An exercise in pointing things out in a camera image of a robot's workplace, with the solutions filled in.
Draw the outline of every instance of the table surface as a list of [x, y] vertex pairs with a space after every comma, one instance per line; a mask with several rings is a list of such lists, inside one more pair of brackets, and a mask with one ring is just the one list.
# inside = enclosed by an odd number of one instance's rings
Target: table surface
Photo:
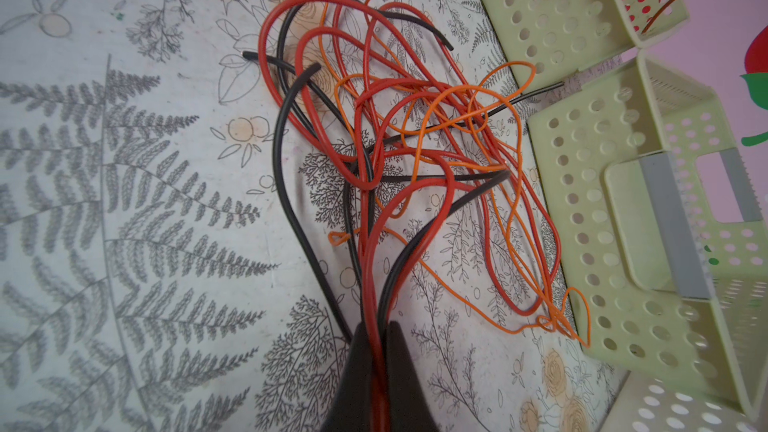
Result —
[[[274, 101], [239, 56], [280, 1], [0, 0], [7, 430], [299, 431], [321, 422], [346, 346], [274, 192]], [[504, 61], [479, 0], [400, 1], [446, 33], [470, 82]], [[302, 12], [293, 34], [318, 14]], [[360, 36], [357, 20], [345, 14], [343, 23]], [[437, 78], [456, 81], [430, 36], [397, 25]], [[359, 70], [360, 56], [343, 53]], [[514, 83], [499, 75], [492, 87], [510, 93]], [[563, 93], [519, 111], [525, 118]], [[515, 140], [508, 112], [492, 127]], [[360, 296], [346, 248], [327, 240], [342, 226], [341, 178], [295, 130], [284, 155], [294, 207], [354, 325]], [[524, 163], [541, 194], [527, 137]], [[418, 192], [392, 228], [412, 235], [441, 200]], [[451, 217], [426, 262], [518, 328], [526, 319], [506, 309], [485, 271], [477, 212]], [[504, 286], [531, 303], [493, 233]], [[552, 256], [551, 232], [542, 233]], [[379, 283], [401, 247], [383, 239]], [[562, 278], [555, 291], [562, 296]], [[420, 267], [394, 312], [442, 430], [599, 427], [622, 370], [560, 335], [506, 335], [470, 312]]]

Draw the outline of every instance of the botanical pattern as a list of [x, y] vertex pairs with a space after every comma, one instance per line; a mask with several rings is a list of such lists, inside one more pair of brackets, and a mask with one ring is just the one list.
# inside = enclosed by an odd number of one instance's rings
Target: botanical pattern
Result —
[[[248, 226], [259, 211], [222, 198], [172, 149], [169, 137], [197, 116], [131, 103], [159, 84], [109, 64], [105, 82], [0, 82], [7, 110], [37, 122], [0, 133], [13, 177], [0, 189], [0, 259], [19, 270], [2, 286], [15, 316], [0, 332], [4, 396], [26, 392], [4, 416], [9, 430], [216, 430], [249, 392], [195, 393], [253, 358], [257, 348], [206, 350], [264, 311], [197, 286], [251, 281], [276, 265], [204, 233]], [[117, 230], [104, 228], [107, 217]]]

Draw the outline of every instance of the light green basket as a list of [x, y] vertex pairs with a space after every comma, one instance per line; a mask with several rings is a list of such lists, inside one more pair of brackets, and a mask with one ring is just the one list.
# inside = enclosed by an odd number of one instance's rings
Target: light green basket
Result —
[[757, 427], [743, 414], [669, 390], [661, 380], [633, 372], [600, 432], [757, 432]]
[[[590, 301], [586, 352], [754, 419], [768, 232], [716, 94], [640, 52], [528, 125], [565, 278]], [[696, 169], [712, 152], [749, 222], [712, 216]]]
[[[634, 46], [663, 40], [686, 21], [682, 1], [661, 15], [648, 33], [641, 26], [661, 0], [482, 0], [504, 54], [509, 60], [536, 64], [532, 83], [539, 88], [609, 59]], [[512, 68], [518, 83], [531, 71]]]

